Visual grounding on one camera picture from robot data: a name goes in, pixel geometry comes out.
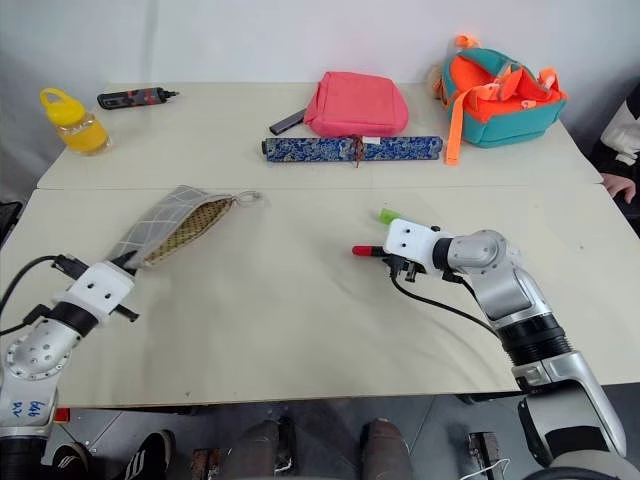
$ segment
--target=orange backpack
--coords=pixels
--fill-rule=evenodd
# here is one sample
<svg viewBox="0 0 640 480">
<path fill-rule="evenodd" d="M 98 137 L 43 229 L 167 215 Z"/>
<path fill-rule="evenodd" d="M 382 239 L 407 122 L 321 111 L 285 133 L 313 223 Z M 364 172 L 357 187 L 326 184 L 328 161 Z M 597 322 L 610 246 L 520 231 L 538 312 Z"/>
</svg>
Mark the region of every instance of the orange backpack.
<svg viewBox="0 0 640 480">
<path fill-rule="evenodd" d="M 555 70 L 538 77 L 521 63 L 459 36 L 461 50 L 447 58 L 433 85 L 451 126 L 445 163 L 457 165 L 461 138 L 479 147 L 522 142 L 542 135 L 567 103 Z"/>
</svg>

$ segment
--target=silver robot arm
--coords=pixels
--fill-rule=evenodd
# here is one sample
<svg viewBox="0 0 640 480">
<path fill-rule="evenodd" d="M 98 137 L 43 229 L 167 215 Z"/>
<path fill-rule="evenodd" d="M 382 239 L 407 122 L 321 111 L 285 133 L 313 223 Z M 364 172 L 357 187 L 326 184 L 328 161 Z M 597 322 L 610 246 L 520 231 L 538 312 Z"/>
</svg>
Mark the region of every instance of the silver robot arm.
<svg viewBox="0 0 640 480">
<path fill-rule="evenodd" d="M 54 297 L 52 309 L 34 309 L 39 320 L 33 329 L 2 355 L 0 477 L 27 478 L 24 475 L 39 466 L 51 431 L 56 388 L 72 350 L 94 327 L 107 323 L 114 310 L 122 309 L 119 304 L 132 288 L 131 275 L 101 262 Z"/>
<path fill-rule="evenodd" d="M 427 274 L 468 275 L 476 299 L 502 342 L 516 383 L 527 444 L 543 466 L 568 452 L 626 455 L 622 424 L 582 354 L 573 350 L 520 252 L 498 232 L 453 236 L 402 219 L 384 250 L 424 266 Z"/>
</svg>

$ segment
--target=person's hand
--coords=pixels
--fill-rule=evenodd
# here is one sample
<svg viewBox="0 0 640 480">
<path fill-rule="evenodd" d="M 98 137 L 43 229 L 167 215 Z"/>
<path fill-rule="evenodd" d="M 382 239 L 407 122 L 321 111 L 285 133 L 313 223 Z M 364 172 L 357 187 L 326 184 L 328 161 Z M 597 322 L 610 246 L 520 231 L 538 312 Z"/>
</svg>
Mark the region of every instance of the person's hand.
<svg viewBox="0 0 640 480">
<path fill-rule="evenodd" d="M 601 173 L 604 181 L 602 185 L 607 189 L 611 198 L 614 198 L 618 193 L 624 193 L 624 201 L 631 203 L 633 197 L 636 196 L 636 184 L 633 180 L 626 177 L 620 177 L 618 175 L 611 175 L 610 173 Z"/>
</svg>

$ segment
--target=white cable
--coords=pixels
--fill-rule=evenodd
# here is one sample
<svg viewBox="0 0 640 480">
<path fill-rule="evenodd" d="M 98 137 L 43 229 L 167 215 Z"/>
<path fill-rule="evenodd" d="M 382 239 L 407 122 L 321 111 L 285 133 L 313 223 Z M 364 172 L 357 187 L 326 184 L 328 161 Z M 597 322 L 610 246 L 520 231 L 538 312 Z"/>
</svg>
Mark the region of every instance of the white cable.
<svg viewBox="0 0 640 480">
<path fill-rule="evenodd" d="M 464 477 L 460 477 L 458 480 L 467 480 L 467 478 L 475 477 L 476 475 L 478 475 L 480 473 L 484 473 L 484 472 L 486 472 L 488 470 L 492 470 L 492 469 L 496 468 L 502 462 L 504 462 L 504 467 L 502 467 L 502 473 L 504 474 L 504 472 L 507 471 L 507 467 L 509 466 L 509 463 L 511 462 L 510 458 L 501 458 L 500 460 L 498 460 L 496 463 L 494 463 L 490 467 L 486 467 L 486 468 L 483 468 L 482 470 L 478 470 L 477 472 L 470 473 L 469 475 L 465 475 Z"/>
</svg>

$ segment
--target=blue patterned case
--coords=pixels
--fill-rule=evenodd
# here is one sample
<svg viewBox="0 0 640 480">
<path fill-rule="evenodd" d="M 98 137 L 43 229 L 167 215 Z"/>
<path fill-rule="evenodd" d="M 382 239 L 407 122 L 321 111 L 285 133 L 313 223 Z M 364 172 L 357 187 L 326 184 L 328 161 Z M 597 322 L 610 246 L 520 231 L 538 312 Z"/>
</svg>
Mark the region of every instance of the blue patterned case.
<svg viewBox="0 0 640 480">
<path fill-rule="evenodd" d="M 440 137 L 382 137 L 380 145 L 364 143 L 362 161 L 436 160 Z M 262 152 L 268 162 L 355 162 L 353 138 L 267 138 Z"/>
</svg>

